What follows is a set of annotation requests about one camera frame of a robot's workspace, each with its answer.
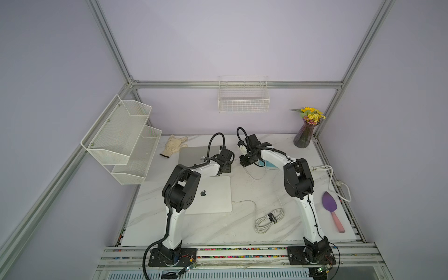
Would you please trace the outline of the teal power strip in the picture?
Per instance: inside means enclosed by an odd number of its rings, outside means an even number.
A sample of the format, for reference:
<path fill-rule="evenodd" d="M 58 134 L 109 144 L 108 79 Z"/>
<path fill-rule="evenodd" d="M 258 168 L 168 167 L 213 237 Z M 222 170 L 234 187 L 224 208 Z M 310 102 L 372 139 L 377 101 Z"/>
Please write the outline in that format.
<path fill-rule="evenodd" d="M 274 164 L 272 164 L 269 161 L 264 161 L 264 163 L 265 163 L 265 168 L 268 170 L 277 170 L 278 169 Z"/>

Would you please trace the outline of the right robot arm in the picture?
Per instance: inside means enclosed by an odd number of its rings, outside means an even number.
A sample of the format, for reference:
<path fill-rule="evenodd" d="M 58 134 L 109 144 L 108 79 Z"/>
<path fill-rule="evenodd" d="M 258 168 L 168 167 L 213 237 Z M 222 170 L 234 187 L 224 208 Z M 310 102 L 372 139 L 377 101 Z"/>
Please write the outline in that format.
<path fill-rule="evenodd" d="M 284 189 L 301 210 L 304 260 L 310 264 L 327 262 L 333 265 L 335 260 L 330 242 L 323 234 L 316 215 L 313 201 L 315 182 L 308 162 L 303 158 L 290 157 L 286 152 L 273 148 L 268 142 L 260 142 L 254 134 L 244 140 L 239 139 L 238 147 L 242 152 L 240 164 L 243 167 L 262 161 L 269 162 L 283 171 Z"/>

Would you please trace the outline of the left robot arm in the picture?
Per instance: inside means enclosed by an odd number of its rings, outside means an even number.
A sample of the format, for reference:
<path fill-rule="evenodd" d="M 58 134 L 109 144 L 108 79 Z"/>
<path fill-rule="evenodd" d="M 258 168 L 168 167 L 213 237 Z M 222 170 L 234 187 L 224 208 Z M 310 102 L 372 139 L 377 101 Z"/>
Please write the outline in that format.
<path fill-rule="evenodd" d="M 167 210 L 166 233 L 162 246 L 176 250 L 182 245 L 182 227 L 186 214 L 231 212 L 231 178 L 235 154 L 220 147 L 219 154 L 206 156 L 192 166 L 178 164 L 162 191 Z"/>

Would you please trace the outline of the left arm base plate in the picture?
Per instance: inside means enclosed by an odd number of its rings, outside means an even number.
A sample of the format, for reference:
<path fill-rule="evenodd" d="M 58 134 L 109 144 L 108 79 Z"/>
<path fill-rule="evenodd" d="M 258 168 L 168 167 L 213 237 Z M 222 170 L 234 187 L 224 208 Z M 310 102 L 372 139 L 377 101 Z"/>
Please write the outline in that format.
<path fill-rule="evenodd" d="M 181 247 L 176 250 L 154 248 L 150 251 L 148 267 L 186 267 L 197 258 L 197 248 Z"/>

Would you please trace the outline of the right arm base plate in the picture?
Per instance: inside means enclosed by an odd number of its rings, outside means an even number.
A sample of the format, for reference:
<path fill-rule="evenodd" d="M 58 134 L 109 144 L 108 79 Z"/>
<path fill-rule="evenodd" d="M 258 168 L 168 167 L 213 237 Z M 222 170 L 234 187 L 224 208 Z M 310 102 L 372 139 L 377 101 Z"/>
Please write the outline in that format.
<path fill-rule="evenodd" d="M 336 265 L 336 258 L 330 246 L 312 248 L 311 246 L 288 246 L 287 255 L 290 265 Z"/>

